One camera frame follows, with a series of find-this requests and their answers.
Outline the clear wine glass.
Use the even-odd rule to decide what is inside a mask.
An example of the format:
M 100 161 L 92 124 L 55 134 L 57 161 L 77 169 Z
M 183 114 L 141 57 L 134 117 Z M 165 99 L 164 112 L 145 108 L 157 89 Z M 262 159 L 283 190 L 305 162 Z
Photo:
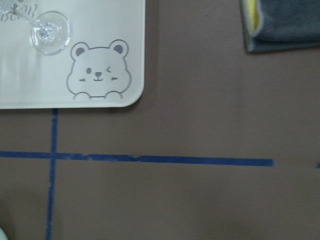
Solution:
M 2 0 L 1 14 L 12 14 L 24 19 L 30 25 L 30 39 L 42 54 L 50 56 L 61 52 L 72 36 L 72 25 L 65 15 L 58 11 L 47 11 L 32 18 L 16 0 Z

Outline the green bowl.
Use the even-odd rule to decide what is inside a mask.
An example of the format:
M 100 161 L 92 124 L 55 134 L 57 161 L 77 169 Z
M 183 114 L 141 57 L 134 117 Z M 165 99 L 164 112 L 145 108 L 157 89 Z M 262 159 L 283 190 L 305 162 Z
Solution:
M 2 228 L 0 228 L 0 240 L 9 240 Z

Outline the cream bear tray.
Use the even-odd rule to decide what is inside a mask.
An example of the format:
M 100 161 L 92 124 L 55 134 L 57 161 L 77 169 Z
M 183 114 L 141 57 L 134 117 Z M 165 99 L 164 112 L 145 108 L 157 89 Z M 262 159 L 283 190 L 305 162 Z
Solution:
M 12 13 L 0 16 L 2 109 L 122 108 L 145 86 L 144 0 L 20 0 L 37 18 L 57 11 L 71 23 L 71 39 L 45 55 L 31 27 Z

